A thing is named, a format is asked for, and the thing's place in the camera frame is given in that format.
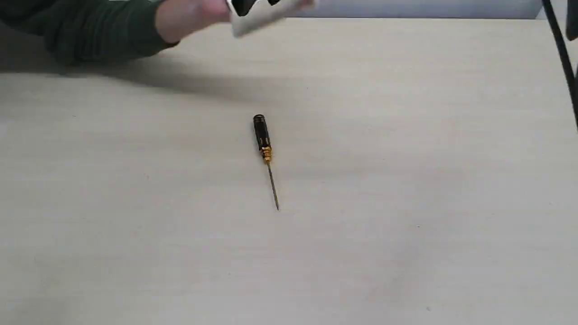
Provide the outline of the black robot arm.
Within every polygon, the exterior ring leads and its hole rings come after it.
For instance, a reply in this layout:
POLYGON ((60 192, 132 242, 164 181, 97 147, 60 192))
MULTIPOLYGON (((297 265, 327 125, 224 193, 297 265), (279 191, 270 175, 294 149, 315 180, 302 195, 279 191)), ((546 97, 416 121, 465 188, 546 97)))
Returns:
POLYGON ((575 0, 229 0, 233 35, 246 36, 287 17, 432 17, 545 19, 577 38, 575 0))

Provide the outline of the open bare human hand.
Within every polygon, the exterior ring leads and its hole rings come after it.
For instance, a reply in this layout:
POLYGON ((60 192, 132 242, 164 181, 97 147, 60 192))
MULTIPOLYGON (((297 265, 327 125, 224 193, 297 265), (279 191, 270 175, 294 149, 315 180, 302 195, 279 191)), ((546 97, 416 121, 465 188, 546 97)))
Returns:
POLYGON ((192 33, 229 21, 225 0, 163 0, 155 13, 155 28, 169 44, 179 43, 192 33))

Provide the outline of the forearm in dark green sleeve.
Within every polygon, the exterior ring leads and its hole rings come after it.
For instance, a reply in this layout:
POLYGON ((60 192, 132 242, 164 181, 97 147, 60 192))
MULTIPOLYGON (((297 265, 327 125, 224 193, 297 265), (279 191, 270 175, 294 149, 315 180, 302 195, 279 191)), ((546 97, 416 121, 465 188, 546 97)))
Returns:
POLYGON ((155 26, 159 0, 3 0, 1 21, 42 37, 61 64, 129 61, 174 47, 155 26))

